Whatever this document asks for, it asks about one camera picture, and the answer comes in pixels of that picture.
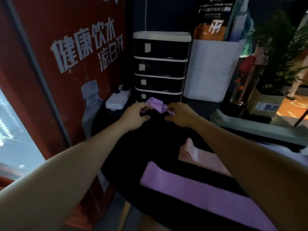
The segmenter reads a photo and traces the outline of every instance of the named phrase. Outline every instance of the right hand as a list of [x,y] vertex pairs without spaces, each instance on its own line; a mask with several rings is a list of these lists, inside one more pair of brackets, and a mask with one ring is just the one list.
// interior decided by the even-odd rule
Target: right hand
[[188,106],[181,102],[171,103],[168,105],[167,110],[175,113],[175,116],[165,117],[166,121],[174,122],[180,127],[191,127],[193,121],[199,117],[199,115]]

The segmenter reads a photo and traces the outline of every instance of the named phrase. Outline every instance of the person's arm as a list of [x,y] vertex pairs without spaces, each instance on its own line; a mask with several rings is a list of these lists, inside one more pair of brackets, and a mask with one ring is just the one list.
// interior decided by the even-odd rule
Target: person's arm
[[195,130],[278,230],[308,229],[308,168],[280,153],[226,131],[187,104],[171,103],[167,116]]
[[149,120],[149,116],[140,116],[149,108],[145,103],[133,104],[111,126],[0,191],[0,230],[58,230],[119,138]]

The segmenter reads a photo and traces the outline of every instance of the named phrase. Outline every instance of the red poster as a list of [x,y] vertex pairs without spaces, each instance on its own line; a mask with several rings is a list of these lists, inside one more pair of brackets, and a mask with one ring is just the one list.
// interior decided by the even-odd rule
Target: red poster
[[[77,144],[85,140],[82,123],[91,99],[99,96],[106,101],[121,84],[124,0],[13,0],[13,4],[71,142]],[[89,126],[91,118],[84,119],[84,125]]]

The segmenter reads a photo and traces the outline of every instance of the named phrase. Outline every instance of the orange floor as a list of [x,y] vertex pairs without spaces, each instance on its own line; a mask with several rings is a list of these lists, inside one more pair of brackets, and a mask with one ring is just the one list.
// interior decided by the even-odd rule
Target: orange floor
[[308,97],[302,95],[295,95],[295,100],[283,99],[277,115],[300,118],[308,109]]

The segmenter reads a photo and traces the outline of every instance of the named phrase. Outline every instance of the plant pot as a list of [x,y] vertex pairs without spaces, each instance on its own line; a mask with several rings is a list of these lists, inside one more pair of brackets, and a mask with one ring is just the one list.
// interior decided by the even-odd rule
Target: plant pot
[[276,115],[283,99],[282,93],[281,95],[264,95],[255,88],[248,100],[246,109],[249,114],[272,118]]

